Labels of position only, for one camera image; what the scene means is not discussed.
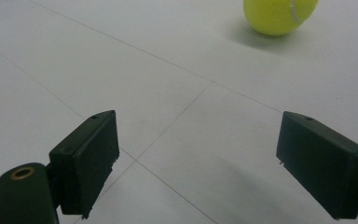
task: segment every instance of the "tiled floor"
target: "tiled floor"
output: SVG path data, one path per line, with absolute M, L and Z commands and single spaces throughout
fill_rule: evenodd
M 275 150 L 285 110 L 358 142 L 358 2 L 272 38 L 241 0 L 0 0 L 0 175 L 109 109 L 121 157 L 62 224 L 337 223 Z

